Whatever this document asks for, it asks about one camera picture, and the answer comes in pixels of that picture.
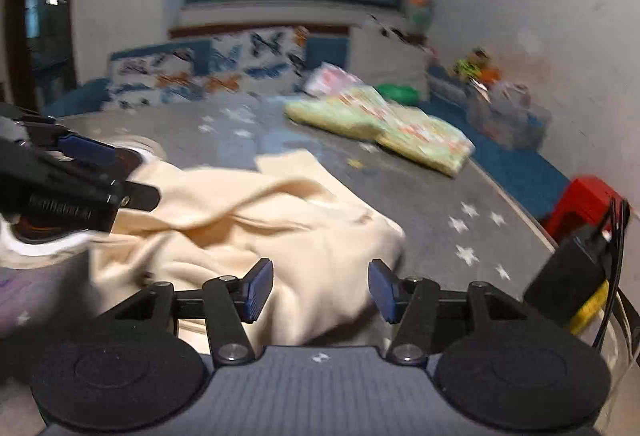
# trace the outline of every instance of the cream blanket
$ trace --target cream blanket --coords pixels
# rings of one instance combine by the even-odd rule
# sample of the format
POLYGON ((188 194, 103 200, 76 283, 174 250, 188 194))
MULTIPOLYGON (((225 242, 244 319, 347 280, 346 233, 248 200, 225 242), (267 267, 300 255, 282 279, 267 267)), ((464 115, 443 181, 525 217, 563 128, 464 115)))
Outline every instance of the cream blanket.
MULTIPOLYGON (((139 290, 140 278, 200 288, 243 276, 261 257, 274 285, 260 319, 245 325, 254 346, 302 344, 353 320, 369 304, 367 265, 399 256, 402 229, 367 206, 308 151, 260 156, 259 172, 182 171, 160 160, 134 181, 162 193, 151 213, 121 209, 94 242, 92 279, 104 308, 139 290)), ((204 321, 180 321, 180 338, 209 353, 204 321)))

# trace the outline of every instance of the toy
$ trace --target toy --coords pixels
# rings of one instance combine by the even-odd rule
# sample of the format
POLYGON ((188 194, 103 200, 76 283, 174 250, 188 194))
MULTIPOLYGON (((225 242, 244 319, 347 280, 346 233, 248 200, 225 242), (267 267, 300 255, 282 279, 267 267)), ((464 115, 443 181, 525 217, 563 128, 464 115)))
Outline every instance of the toy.
POLYGON ((420 95, 411 86, 381 84, 376 90, 385 99, 397 102, 402 106, 417 106, 418 102, 420 102, 420 95))
POLYGON ((492 84, 500 80, 500 70, 491 66, 491 57, 480 47, 473 49, 466 58, 459 59, 450 75, 463 82, 475 79, 484 84, 492 84))
POLYGON ((412 32, 426 36, 434 19, 434 0, 409 0, 409 21, 412 32))

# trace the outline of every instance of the doorway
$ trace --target doorway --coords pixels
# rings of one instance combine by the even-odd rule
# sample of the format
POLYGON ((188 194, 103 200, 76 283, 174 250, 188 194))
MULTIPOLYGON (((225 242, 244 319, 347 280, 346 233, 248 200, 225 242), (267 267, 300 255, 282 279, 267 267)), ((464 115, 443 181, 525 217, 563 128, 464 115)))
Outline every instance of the doorway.
POLYGON ((42 110, 76 88, 70 0, 5 0, 14 103, 42 110))

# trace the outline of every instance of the white star pattern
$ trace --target white star pattern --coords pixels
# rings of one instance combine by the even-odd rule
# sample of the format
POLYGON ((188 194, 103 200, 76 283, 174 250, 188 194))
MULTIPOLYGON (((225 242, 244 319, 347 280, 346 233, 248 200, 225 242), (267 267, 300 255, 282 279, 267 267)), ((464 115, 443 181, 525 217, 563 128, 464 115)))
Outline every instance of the white star pattern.
POLYGON ((360 147, 369 153, 377 153, 379 151, 378 147, 373 145, 372 143, 367 142, 358 142, 360 147))
POLYGON ((312 356, 311 360, 313 360, 314 362, 317 362, 318 364, 322 364, 323 362, 331 360, 331 357, 326 353, 318 353, 318 355, 312 356))
POLYGON ((458 257, 464 259, 468 266, 471 267, 474 263, 478 262, 478 258, 474 256, 473 249, 463 249, 460 245, 456 245, 456 248, 458 249, 458 257))
POLYGON ((27 324, 30 318, 30 315, 26 311, 23 311, 20 315, 18 315, 18 318, 15 320, 15 322, 18 324, 18 326, 23 326, 24 324, 27 324))
POLYGON ((228 118, 230 118, 233 121, 243 122, 245 124, 255 124, 255 122, 254 122, 255 115, 250 109, 247 109, 247 108, 238 108, 238 109, 225 108, 225 109, 222 110, 222 112, 228 118))
POLYGON ((465 225, 465 222, 452 218, 451 216, 449 216, 449 227, 456 229, 458 233, 469 230, 469 227, 465 225))
POLYGON ((498 273, 500 274, 500 277, 503 279, 506 279, 507 281, 511 280, 511 277, 509 277, 509 274, 507 273, 507 271, 502 267, 502 265, 498 265, 497 267, 495 267, 495 269, 498 271, 498 273))
POLYGON ((496 214, 493 211, 491 212, 491 221, 494 222, 498 226, 505 225, 504 218, 502 217, 502 215, 501 214, 496 214))
POLYGON ((476 216, 479 216, 478 211, 473 205, 467 205, 463 201, 460 202, 460 205, 462 205, 462 212, 468 214, 470 217, 474 218, 476 216))
POLYGON ((254 134, 250 131, 247 131, 246 129, 236 129, 236 131, 234 131, 234 133, 238 136, 238 137, 244 137, 245 139, 251 139, 254 134))

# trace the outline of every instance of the robotic arm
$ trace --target robotic arm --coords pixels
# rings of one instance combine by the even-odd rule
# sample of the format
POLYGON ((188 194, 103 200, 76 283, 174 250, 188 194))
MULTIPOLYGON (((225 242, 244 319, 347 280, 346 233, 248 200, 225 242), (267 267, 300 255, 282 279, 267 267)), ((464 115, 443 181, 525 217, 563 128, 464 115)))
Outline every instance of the robotic arm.
POLYGON ((151 211, 158 189, 116 177, 116 148, 17 106, 0 105, 0 213, 110 232, 120 207, 151 211), (73 160, 60 160, 57 151, 73 160))

